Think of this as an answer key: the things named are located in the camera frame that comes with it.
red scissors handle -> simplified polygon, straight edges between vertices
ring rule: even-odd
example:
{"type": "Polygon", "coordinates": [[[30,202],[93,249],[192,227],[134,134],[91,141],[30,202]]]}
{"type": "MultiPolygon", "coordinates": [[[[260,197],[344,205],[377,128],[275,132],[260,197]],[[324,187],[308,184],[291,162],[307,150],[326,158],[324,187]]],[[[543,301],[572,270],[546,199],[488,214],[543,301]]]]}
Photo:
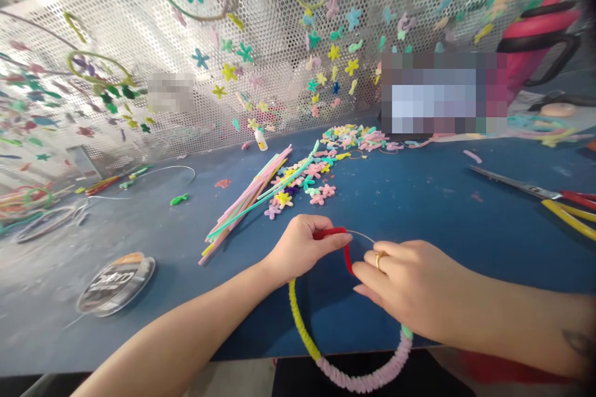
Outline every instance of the red scissors handle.
{"type": "Polygon", "coordinates": [[[561,195],[566,200],[596,211],[596,195],[594,194],[581,194],[579,192],[573,191],[561,191],[561,195]]]}

forearm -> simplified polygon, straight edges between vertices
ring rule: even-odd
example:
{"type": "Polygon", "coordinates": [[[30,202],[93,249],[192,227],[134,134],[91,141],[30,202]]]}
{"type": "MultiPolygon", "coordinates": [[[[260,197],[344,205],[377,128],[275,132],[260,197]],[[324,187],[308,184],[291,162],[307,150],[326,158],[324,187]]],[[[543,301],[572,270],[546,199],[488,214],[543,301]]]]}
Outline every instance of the forearm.
{"type": "Polygon", "coordinates": [[[492,290],[494,330],[479,351],[565,377],[586,376],[596,346],[594,297],[502,281],[492,290]]]}
{"type": "Polygon", "coordinates": [[[158,318],[136,333],[76,397],[144,397],[183,389],[248,314],[282,283],[264,262],[158,318]]]}

tattoo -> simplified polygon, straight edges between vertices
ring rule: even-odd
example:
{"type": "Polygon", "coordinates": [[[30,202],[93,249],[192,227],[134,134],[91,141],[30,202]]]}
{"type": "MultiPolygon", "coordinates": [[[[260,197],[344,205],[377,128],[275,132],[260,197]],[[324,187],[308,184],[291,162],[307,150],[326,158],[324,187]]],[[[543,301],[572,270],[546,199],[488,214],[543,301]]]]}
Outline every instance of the tattoo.
{"type": "Polygon", "coordinates": [[[596,359],[596,342],[590,340],[587,336],[580,332],[563,329],[563,338],[565,338],[571,349],[579,355],[589,359],[596,359]]]}

hand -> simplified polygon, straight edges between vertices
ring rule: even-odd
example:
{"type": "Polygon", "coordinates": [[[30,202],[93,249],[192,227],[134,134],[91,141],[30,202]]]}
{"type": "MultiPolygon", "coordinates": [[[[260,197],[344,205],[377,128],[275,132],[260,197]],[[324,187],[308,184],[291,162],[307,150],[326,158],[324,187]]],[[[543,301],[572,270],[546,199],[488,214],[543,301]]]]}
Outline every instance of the hand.
{"type": "Polygon", "coordinates": [[[316,241],[313,233],[333,228],[331,220],[323,216],[300,214],[288,224],[275,248],[263,262],[279,275],[281,283],[305,274],[324,255],[350,243],[350,234],[333,234],[316,241]]]}
{"type": "Polygon", "coordinates": [[[492,335],[500,281],[468,270],[428,242],[377,242],[373,248],[353,265],[363,283],[356,292],[414,333],[450,346],[474,350],[492,335]],[[387,253],[381,271],[379,251],[387,253]]]}

yellow scissors handle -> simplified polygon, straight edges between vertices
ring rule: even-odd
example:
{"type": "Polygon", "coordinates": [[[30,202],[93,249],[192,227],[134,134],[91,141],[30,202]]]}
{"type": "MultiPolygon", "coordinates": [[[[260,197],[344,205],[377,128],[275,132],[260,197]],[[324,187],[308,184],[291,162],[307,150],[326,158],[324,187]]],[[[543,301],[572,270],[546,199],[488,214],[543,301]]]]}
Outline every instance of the yellow scissors handle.
{"type": "Polygon", "coordinates": [[[596,222],[596,215],[586,211],[579,210],[561,203],[556,203],[553,200],[543,200],[542,204],[557,215],[562,221],[567,223],[575,230],[582,233],[584,236],[589,237],[593,241],[596,241],[596,231],[580,222],[573,216],[580,217],[582,219],[596,222]]]}

